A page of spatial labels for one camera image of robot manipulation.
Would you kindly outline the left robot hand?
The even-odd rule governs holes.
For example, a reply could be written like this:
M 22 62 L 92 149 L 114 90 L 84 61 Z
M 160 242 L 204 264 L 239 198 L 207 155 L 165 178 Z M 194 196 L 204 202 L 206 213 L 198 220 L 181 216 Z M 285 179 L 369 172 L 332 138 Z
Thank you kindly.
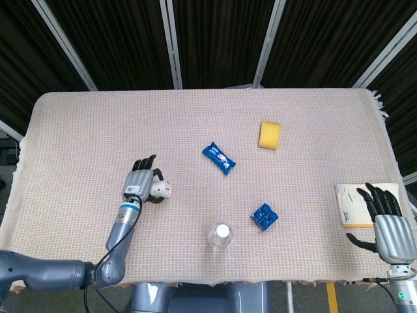
M 134 199 L 142 203 L 161 203 L 171 195 L 171 185 L 159 168 L 153 168 L 156 155 L 134 162 L 122 188 L 124 201 Z

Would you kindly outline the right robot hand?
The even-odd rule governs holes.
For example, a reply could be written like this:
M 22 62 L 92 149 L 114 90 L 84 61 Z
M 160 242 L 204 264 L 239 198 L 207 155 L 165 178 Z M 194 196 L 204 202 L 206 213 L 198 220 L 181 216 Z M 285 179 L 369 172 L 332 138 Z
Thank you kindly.
M 365 184 L 357 188 L 364 199 L 373 223 L 375 242 L 365 242 L 347 233 L 348 240 L 358 248 L 377 253 L 390 265 L 411 264 L 416 260 L 416 243 L 408 220 L 403 216 L 397 198 L 388 190 Z

